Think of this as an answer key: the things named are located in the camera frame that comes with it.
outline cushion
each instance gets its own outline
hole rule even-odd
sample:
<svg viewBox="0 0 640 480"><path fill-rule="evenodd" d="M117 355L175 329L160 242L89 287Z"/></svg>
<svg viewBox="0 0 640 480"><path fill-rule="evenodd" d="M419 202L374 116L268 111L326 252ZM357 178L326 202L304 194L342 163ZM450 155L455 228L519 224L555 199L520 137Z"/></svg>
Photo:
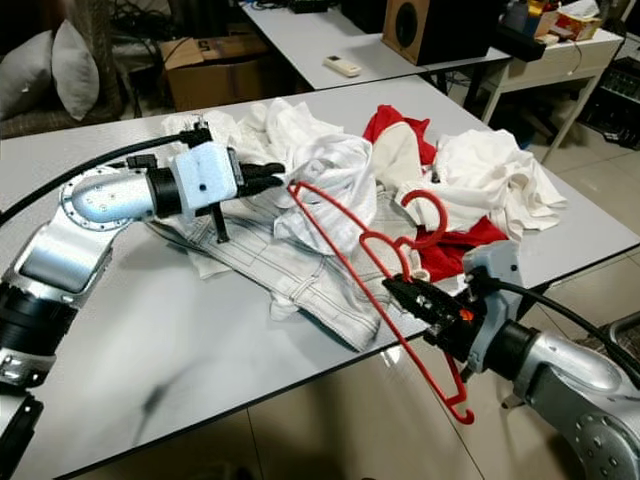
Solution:
<svg viewBox="0 0 640 480"><path fill-rule="evenodd" d="M64 108L82 120L98 100L100 77L87 44L69 20L62 22L53 41L51 69Z"/></svg>
<svg viewBox="0 0 640 480"><path fill-rule="evenodd" d="M0 63L0 120L26 112L51 84L51 30L11 50Z"/></svg>

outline speaker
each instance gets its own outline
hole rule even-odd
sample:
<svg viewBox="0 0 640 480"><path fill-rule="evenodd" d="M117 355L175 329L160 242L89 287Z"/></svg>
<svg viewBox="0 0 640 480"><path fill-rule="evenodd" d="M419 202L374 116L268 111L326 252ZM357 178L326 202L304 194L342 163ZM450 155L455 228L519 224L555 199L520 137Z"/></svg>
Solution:
<svg viewBox="0 0 640 480"><path fill-rule="evenodd" d="M387 0L342 0L342 14L365 33L381 33Z"/></svg>
<svg viewBox="0 0 640 480"><path fill-rule="evenodd" d="M389 0L382 41L411 63L483 57L501 0Z"/></svg>

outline tiled floor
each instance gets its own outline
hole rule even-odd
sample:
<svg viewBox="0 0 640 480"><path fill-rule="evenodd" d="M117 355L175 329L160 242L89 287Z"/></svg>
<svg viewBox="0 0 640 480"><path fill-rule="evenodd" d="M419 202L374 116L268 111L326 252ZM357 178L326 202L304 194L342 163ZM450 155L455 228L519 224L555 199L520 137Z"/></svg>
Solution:
<svg viewBox="0 0 640 480"><path fill-rule="evenodd" d="M531 151L541 158L546 147L537 143ZM640 152L576 125L546 166L640 234ZM639 291L640 249L564 280L549 294L603 324L640 310ZM583 335L539 307L526 322ZM414 346L443 376L442 356L421 341ZM500 408L508 393L495 375L474 377L469 404L476 423L457 425L394 348L80 478L206 480L218 478L207 471L220 460L245 465L264 480L582 478L568 446L534 413Z"/></svg>

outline white desk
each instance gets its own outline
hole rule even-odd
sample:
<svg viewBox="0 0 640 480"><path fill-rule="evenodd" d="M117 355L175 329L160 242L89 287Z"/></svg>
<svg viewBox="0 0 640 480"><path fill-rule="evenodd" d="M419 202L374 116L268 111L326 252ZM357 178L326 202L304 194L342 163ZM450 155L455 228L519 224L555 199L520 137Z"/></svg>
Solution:
<svg viewBox="0 0 640 480"><path fill-rule="evenodd" d="M428 139L484 129L418 77L292 97L318 118L361 134L381 103L414 118L431 117ZM221 110L239 118L248 105ZM64 130L0 143L0 203L7 205L89 157L160 135L163 117ZM525 236L526 286L563 277L640 243L633 234L554 175L569 199L561 224ZM32 230L50 218L56 194L0 230L6 266ZM114 259L58 350L37 390L45 411L16 480L51 478L110 459L153 440L211 421L358 361L390 344L383 328L358 355L308 319L269 318L269 295L230 273L200 281L187 257L136 225L116 242ZM416 321L400 322L404 335ZM143 422L142 406L159 385L165 400Z"/></svg>
<svg viewBox="0 0 640 480"><path fill-rule="evenodd" d="M382 43L381 34L364 33L338 9L306 14L295 14L287 8L256 10L251 5L245 5L243 9L314 90L417 73L435 73L511 58L490 48L485 57L416 66ZM322 61L330 55L355 63L362 68L362 73L358 77L347 78L325 67Z"/></svg>
<svg viewBox="0 0 640 480"><path fill-rule="evenodd" d="M544 161L553 154L564 140L571 125L578 118L591 93L598 85L600 77L609 66L611 60L613 60L621 42L622 38L619 36L599 29L591 40L577 43L565 42L547 47L540 60L525 63L515 59L511 63L501 66L493 75L488 77L483 85L483 87L492 91L492 94L482 115L482 121L486 124L489 123L503 93L553 83L589 79L587 85L580 92L580 97L575 102L568 117L564 120L562 127L560 127L545 158L541 159Z"/></svg>

